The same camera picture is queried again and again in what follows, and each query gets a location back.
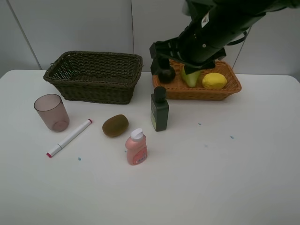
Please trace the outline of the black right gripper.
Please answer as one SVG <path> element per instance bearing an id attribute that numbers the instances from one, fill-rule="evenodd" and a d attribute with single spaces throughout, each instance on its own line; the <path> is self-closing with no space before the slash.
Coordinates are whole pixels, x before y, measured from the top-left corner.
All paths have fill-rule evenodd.
<path id="1" fill-rule="evenodd" d="M 215 68 L 226 57 L 225 46 L 234 39 L 233 21 L 192 21 L 176 38 L 154 42 L 150 47 L 152 75 L 173 75 L 169 59 L 181 62 L 186 74 Z"/>

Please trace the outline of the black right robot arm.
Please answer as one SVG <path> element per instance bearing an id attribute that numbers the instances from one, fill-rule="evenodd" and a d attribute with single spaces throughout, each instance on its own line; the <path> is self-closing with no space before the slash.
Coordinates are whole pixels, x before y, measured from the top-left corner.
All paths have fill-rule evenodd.
<path id="1" fill-rule="evenodd" d="M 236 45 L 247 30 L 268 12 L 299 8 L 298 0 L 186 0 L 184 13 L 190 24 L 178 37 L 150 47 L 153 75 L 170 69 L 169 60 L 184 64 L 189 72 L 212 69 L 226 56 L 225 46 Z"/>

